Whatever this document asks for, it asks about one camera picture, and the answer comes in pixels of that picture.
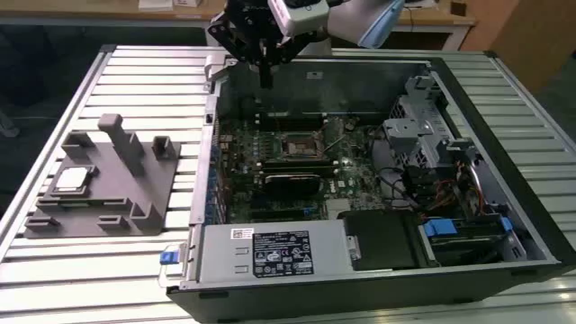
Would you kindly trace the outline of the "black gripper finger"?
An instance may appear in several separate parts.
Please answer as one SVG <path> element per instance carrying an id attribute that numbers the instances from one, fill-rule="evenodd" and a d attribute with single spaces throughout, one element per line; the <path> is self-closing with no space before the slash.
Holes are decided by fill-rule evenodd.
<path id="1" fill-rule="evenodd" d="M 254 66 L 259 73 L 261 88 L 266 88 L 265 53 L 258 23 L 251 14 L 222 13 L 213 20 L 209 32 L 238 61 Z"/>
<path id="2" fill-rule="evenodd" d="M 305 47 L 315 42 L 315 32 L 309 32 L 282 41 L 281 38 L 266 40 L 265 54 L 265 87 L 274 87 L 273 69 L 275 66 L 290 63 Z"/>

